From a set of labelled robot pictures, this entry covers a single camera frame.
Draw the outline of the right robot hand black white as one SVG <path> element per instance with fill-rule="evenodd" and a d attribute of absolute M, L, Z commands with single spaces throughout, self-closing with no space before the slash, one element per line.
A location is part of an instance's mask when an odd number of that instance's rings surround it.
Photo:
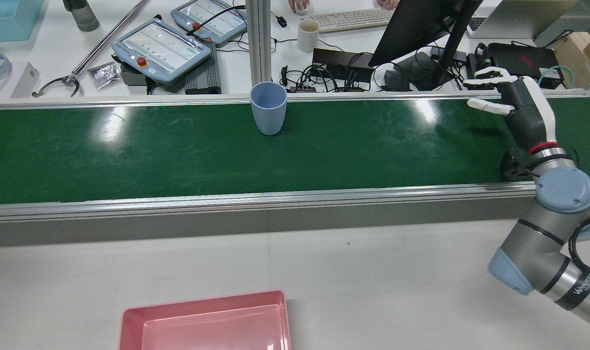
<path fill-rule="evenodd" d="M 462 84 L 466 88 L 497 89 L 501 104 L 469 98 L 468 106 L 502 115 L 515 144 L 529 155 L 558 147 L 555 113 L 533 78 L 511 75 L 502 67 L 487 67 Z"/>

